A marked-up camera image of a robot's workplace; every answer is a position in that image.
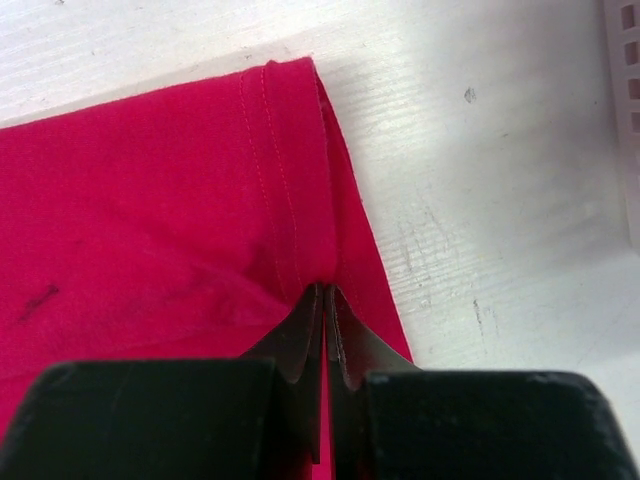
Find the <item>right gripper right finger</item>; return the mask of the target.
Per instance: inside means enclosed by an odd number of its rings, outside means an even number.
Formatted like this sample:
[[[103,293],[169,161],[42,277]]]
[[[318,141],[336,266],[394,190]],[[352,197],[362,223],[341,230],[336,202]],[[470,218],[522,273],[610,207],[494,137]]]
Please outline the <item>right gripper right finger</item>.
[[[563,371],[423,370],[325,291],[337,479],[635,479],[604,395]]]

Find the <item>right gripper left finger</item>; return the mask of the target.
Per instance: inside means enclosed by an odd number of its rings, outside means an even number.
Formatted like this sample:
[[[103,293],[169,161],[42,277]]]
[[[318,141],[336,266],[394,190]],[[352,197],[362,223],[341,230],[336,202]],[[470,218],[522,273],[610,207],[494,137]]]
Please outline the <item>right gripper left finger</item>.
[[[5,479],[307,479],[320,459],[323,288],[229,359],[55,365],[1,447]]]

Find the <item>crimson red t shirt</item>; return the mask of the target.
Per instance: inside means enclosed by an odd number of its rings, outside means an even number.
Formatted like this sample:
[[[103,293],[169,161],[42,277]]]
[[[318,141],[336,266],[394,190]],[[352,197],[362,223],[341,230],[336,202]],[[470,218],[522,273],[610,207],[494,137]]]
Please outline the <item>crimson red t shirt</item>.
[[[412,362],[313,61],[269,62],[1,132],[1,447],[69,362],[236,358],[323,288]]]

